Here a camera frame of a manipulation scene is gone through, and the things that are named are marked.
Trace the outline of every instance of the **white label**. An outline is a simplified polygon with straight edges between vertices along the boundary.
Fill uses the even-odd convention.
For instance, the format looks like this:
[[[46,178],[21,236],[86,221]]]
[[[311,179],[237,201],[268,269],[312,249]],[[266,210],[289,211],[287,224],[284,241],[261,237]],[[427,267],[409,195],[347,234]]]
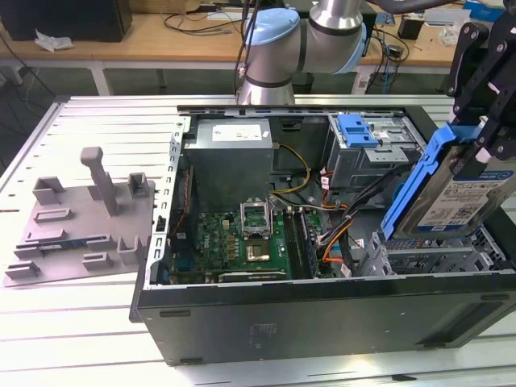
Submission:
[[[49,244],[48,246],[40,246],[40,250],[61,250],[60,244]]]
[[[488,193],[504,185],[513,175],[511,171],[485,172],[478,179],[450,181],[418,223],[419,227],[432,227],[432,231],[444,231],[446,226],[462,226],[489,201]]]
[[[346,278],[349,278],[352,276],[352,271],[347,268],[347,266],[345,264],[342,264],[342,266],[340,266],[340,272],[346,277]]]
[[[355,248],[365,248],[365,243],[364,243],[364,240],[363,239],[355,239],[355,242],[356,242],[356,245],[353,244],[351,246],[351,249],[355,249]]]
[[[260,125],[215,125],[213,141],[260,141]]]

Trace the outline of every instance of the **hard drive label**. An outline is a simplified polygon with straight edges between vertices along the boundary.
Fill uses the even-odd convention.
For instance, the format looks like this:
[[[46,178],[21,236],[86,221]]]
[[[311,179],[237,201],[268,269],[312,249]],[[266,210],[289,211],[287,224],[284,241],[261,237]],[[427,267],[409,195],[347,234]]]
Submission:
[[[418,228],[447,231],[460,228],[489,201],[489,192],[504,185],[512,171],[487,171],[474,179],[450,181],[418,223]]]

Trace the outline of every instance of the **wire bundle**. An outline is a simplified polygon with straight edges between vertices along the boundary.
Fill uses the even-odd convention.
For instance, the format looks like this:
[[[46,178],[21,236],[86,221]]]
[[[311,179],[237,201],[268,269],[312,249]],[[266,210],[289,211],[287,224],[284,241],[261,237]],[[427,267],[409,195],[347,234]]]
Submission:
[[[344,211],[342,216],[342,222],[335,227],[333,230],[328,231],[325,235],[322,236],[319,243],[321,245],[327,245],[324,254],[322,255],[322,262],[327,262],[331,250],[331,246],[339,240],[339,238],[345,235],[347,229],[353,223],[353,217],[358,212],[359,208],[363,205],[367,204],[367,202],[378,195],[390,182],[391,180],[400,173],[408,172],[412,168],[414,163],[399,165],[394,169],[391,169],[386,174],[378,177],[373,183],[362,189],[358,195],[356,195],[355,200],[353,200],[352,204],[350,204],[347,209]]]
[[[401,42],[405,46],[405,55],[403,57],[397,58],[391,54],[391,52],[389,51],[389,45],[385,42],[386,35],[393,37],[394,39],[396,39],[398,42]],[[409,57],[410,48],[403,40],[401,40],[394,34],[391,34],[390,32],[386,32],[384,30],[379,30],[377,28],[373,29],[373,33],[371,34],[371,37],[380,42],[381,59],[380,59],[380,64],[375,69],[365,92],[367,93],[372,85],[376,85],[376,86],[383,86],[384,87],[383,93],[385,94],[385,92],[387,92],[387,93],[390,92],[390,90],[393,87],[394,82],[396,82],[397,79],[399,78],[398,69],[399,69],[400,65],[405,60],[407,60],[407,58]],[[393,63],[394,71],[393,71],[392,75],[389,74],[389,62]],[[380,69],[382,66],[384,66],[384,70],[383,70],[384,81],[383,81],[383,84],[382,83],[378,84],[378,83],[376,83],[376,80],[378,78],[378,73],[380,72]]]

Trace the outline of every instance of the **gray plastic stand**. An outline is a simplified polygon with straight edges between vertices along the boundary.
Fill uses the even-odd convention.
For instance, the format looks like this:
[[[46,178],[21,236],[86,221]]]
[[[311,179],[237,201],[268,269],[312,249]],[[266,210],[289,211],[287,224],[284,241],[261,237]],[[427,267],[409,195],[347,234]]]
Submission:
[[[5,286],[138,271],[151,237],[154,182],[132,173],[113,184],[101,161],[101,148],[82,150],[95,185],[65,189],[57,177],[38,179]]]

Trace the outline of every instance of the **metal slotted table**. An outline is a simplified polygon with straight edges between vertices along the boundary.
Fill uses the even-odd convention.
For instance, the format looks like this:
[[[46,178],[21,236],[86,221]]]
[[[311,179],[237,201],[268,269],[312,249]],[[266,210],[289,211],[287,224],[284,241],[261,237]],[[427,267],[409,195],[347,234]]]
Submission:
[[[55,103],[0,178],[0,265],[34,203],[37,177],[89,184],[79,154],[101,146],[115,182],[145,172],[160,188],[176,105],[230,105],[231,96],[88,97]],[[423,106],[437,125],[452,100],[440,96],[306,96],[300,104]],[[514,198],[506,211],[514,219]],[[167,367],[145,325],[128,320],[136,273],[0,288],[0,385],[376,385],[403,375],[404,386],[516,383],[516,314],[458,349]]]

